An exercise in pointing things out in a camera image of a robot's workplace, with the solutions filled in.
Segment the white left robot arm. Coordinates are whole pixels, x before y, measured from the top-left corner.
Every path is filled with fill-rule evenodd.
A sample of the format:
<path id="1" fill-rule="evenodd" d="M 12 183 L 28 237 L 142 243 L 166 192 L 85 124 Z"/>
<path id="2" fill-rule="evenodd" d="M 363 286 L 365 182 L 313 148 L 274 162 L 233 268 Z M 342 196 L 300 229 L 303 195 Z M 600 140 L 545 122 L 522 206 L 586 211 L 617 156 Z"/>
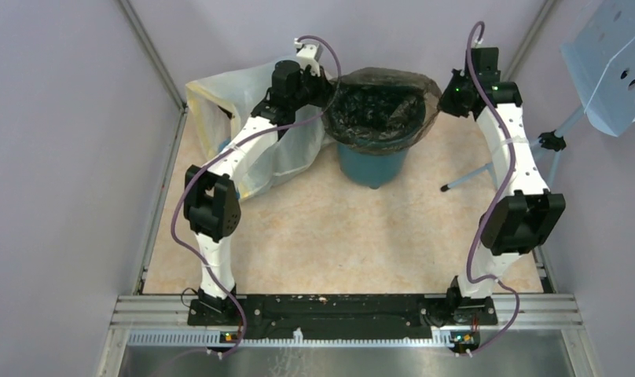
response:
<path id="1" fill-rule="evenodd" d="M 305 171 L 325 143 L 321 113 L 334 82 L 314 58 L 259 67 L 267 79 L 251 91 L 237 130 L 218 137 L 201 167 L 185 172 L 182 215 L 195 234 L 202 263 L 197 301 L 216 324 L 236 315 L 231 243 L 240 203 Z"/>

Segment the teal plastic trash bin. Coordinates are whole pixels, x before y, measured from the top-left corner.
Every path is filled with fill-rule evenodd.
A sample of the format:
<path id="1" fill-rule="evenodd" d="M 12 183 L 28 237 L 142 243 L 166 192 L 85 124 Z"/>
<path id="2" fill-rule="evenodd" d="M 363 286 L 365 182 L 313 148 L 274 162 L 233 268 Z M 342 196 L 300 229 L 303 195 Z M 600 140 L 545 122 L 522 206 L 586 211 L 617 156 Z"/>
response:
<path id="1" fill-rule="evenodd" d="M 409 149 L 386 155 L 371 155 L 338 144 L 340 169 L 355 184 L 378 189 L 393 181 L 402 171 Z"/>

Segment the black plastic trash bag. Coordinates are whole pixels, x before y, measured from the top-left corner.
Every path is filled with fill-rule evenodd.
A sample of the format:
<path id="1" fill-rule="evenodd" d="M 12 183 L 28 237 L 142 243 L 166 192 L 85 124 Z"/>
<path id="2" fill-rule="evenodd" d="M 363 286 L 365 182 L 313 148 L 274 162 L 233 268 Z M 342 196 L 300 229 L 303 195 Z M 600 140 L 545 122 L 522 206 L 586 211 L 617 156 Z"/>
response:
<path id="1" fill-rule="evenodd" d="M 438 117 L 442 91 L 426 75 L 367 67 L 334 80 L 325 132 L 360 153 L 384 156 L 421 141 Z"/>

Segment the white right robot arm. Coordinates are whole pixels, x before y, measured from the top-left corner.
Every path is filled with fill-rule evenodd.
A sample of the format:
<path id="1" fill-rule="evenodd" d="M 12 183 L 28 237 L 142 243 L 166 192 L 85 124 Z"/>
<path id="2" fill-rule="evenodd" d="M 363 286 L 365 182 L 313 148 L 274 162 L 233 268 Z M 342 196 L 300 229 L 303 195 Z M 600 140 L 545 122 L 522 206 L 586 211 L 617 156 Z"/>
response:
<path id="1" fill-rule="evenodd" d="M 563 195 L 550 191 L 539 173 L 523 126 L 523 100 L 514 82 L 501 81 L 496 47 L 471 48 L 465 67 L 453 71 L 439 110 L 472 115 L 491 155 L 494 199 L 481 216 L 464 272 L 445 302 L 447 317 L 465 324 L 486 312 L 505 271 L 541 246 L 565 210 Z"/>

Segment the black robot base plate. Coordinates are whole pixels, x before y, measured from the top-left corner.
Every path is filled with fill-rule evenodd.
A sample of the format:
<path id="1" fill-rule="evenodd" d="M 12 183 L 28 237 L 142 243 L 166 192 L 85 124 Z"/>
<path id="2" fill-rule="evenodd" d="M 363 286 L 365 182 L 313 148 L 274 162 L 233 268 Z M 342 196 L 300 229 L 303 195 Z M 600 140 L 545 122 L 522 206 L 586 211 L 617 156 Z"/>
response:
<path id="1" fill-rule="evenodd" d="M 233 328 L 246 340 L 429 339 L 435 328 L 496 325 L 492 298 L 445 295 L 240 295 L 237 304 L 201 294 L 190 302 L 190 326 Z"/>

